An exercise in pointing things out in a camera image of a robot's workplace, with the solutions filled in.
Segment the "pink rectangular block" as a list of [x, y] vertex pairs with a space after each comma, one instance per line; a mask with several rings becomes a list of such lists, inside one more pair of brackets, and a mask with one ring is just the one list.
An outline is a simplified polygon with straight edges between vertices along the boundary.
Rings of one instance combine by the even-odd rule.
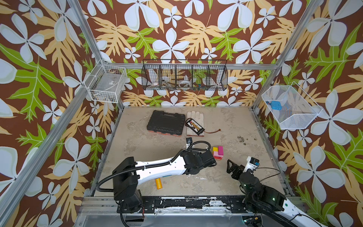
[[222, 157], [222, 158], [223, 158], [223, 155], [219, 155], [219, 154], [218, 154], [218, 152], [214, 152], [214, 153], [213, 153], [213, 156], [214, 156], [214, 157]]

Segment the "magenta rectangular block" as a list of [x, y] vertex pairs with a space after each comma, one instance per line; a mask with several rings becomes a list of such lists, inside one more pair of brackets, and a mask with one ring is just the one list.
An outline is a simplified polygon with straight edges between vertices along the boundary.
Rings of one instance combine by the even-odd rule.
[[223, 157], [224, 156], [224, 149], [223, 146], [218, 146], [218, 155]]

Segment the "orange cylinder block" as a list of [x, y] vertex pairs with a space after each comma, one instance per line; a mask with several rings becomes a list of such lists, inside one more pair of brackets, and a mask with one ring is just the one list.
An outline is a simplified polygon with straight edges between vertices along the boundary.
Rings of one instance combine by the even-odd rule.
[[162, 189], [162, 188], [163, 188], [163, 186], [162, 186], [162, 181], [161, 181], [161, 179], [160, 179], [160, 178], [157, 178], [157, 179], [155, 180], [155, 182], [156, 182], [156, 187], [157, 187], [157, 189], [158, 189], [158, 190], [160, 190], [160, 189]]

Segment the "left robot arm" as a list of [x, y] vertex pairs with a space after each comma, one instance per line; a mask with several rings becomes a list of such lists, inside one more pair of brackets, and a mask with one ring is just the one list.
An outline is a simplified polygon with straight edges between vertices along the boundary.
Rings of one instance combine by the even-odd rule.
[[97, 183], [96, 190], [113, 193], [120, 210], [135, 213], [144, 208], [138, 185], [165, 176], [197, 175], [202, 169], [216, 165], [209, 150], [182, 149], [172, 158], [151, 162], [137, 162], [128, 157], [110, 176]]

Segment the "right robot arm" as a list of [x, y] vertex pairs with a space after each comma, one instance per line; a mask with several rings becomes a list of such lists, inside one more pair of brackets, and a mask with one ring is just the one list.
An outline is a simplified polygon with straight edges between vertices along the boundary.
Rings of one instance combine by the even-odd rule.
[[264, 185], [254, 176], [260, 161], [248, 157], [246, 165], [227, 161], [226, 172], [240, 183], [240, 190], [245, 195], [243, 200], [247, 211], [264, 214], [284, 227], [324, 227], [307, 213], [295, 206], [278, 190]]

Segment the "black charger board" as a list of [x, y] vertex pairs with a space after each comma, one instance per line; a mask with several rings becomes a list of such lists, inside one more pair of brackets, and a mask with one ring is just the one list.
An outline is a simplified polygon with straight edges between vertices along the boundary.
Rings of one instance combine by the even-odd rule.
[[205, 129], [192, 118], [188, 118], [186, 120], [185, 126], [191, 129], [198, 136], [205, 131]]

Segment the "black tool case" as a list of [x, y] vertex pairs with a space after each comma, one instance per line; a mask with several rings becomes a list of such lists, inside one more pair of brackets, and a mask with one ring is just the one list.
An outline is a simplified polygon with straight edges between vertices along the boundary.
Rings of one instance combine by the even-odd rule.
[[147, 124], [147, 130], [161, 134], [181, 136], [185, 121], [185, 114], [154, 110]]

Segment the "tape roll in basket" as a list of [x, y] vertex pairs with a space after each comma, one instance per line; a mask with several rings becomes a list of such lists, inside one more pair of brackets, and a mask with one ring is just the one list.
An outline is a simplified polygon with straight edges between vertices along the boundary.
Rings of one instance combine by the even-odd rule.
[[178, 84], [179, 84], [179, 87], [183, 87], [183, 88], [192, 86], [192, 83], [189, 80], [180, 80]]

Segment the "blue object in basket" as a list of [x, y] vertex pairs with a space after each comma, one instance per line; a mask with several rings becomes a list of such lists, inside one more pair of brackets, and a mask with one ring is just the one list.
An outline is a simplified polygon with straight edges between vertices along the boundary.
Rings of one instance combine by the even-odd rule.
[[279, 101], [271, 101], [269, 105], [271, 106], [272, 110], [282, 110], [282, 105]]

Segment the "white mesh basket right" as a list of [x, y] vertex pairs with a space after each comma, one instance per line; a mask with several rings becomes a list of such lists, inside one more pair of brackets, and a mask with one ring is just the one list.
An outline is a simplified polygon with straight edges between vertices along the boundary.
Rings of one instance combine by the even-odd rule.
[[[282, 130], [304, 130], [323, 108], [297, 83], [274, 85], [262, 94], [262, 100]], [[272, 110], [269, 103], [279, 101], [282, 110]]]

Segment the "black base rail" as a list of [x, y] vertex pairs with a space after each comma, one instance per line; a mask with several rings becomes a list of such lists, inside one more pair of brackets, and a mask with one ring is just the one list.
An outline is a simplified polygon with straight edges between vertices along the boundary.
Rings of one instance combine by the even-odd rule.
[[257, 211], [246, 203], [245, 195], [232, 196], [143, 196], [139, 214], [156, 213], [157, 209], [165, 210], [177, 208], [178, 210], [202, 211], [209, 208], [221, 208], [232, 213], [254, 213]]

